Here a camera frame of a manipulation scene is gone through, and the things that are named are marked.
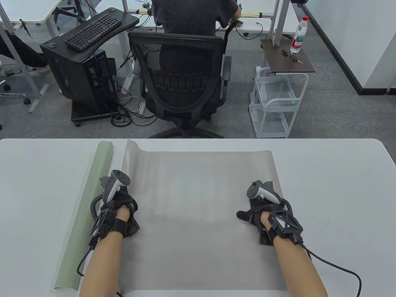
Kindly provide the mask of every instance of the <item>computer case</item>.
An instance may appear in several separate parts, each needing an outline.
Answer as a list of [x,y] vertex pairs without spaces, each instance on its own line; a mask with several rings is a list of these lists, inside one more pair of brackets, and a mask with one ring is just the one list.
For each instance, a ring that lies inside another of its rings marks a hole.
[[66,98],[98,115],[114,109],[117,100],[117,92],[114,88],[115,60],[108,59],[104,50],[96,50],[82,63],[76,63],[53,51],[44,54]]

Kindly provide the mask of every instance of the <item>white vr controller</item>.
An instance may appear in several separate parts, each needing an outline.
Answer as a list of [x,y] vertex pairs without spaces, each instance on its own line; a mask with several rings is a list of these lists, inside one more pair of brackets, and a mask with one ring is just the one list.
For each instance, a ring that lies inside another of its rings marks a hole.
[[254,181],[249,187],[246,193],[249,199],[261,198],[267,199],[273,204],[280,204],[282,202],[281,197],[274,191],[273,182],[267,181],[263,183],[262,181]]
[[110,176],[101,177],[99,180],[103,187],[103,203],[109,203],[121,187],[131,184],[131,179],[120,170],[112,170]]

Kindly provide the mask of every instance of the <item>bottle label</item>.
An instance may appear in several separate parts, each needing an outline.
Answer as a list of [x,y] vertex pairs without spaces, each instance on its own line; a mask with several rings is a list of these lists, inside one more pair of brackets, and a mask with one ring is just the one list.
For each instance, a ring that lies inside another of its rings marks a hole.
[[293,39],[293,43],[291,44],[294,48],[300,48],[301,44],[303,43],[304,36],[295,35]]

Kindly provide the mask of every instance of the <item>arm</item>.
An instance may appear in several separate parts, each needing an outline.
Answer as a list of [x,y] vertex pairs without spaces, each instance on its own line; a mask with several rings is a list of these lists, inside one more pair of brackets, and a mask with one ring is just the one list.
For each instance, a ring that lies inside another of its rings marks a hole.
[[[261,214],[261,222],[269,230],[268,212]],[[292,297],[328,297],[322,280],[305,250],[290,239],[276,236],[274,247],[280,267]]]
[[[117,211],[116,218],[128,221],[129,216],[129,209],[123,206]],[[115,296],[120,275],[122,238],[121,233],[110,232],[99,241],[85,272],[80,297]]]
[[233,19],[239,19],[242,15],[242,9],[241,7],[238,6],[238,10],[237,12],[234,14],[234,16],[232,17]]

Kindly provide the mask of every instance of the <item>rolled sheet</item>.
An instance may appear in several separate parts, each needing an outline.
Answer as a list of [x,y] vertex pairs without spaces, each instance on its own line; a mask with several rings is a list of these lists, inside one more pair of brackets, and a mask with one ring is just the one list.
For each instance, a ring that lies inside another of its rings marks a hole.
[[286,290],[275,249],[236,218],[253,181],[283,197],[270,151],[145,152],[128,141],[122,171],[141,229],[123,242],[121,293]]
[[109,141],[101,141],[96,149],[88,179],[77,208],[70,236],[67,240],[62,262],[56,276],[54,289],[69,288],[77,290],[79,275],[77,266],[85,255],[90,240],[90,232],[93,219],[89,210],[91,201],[102,193],[99,178],[107,175],[113,144]]

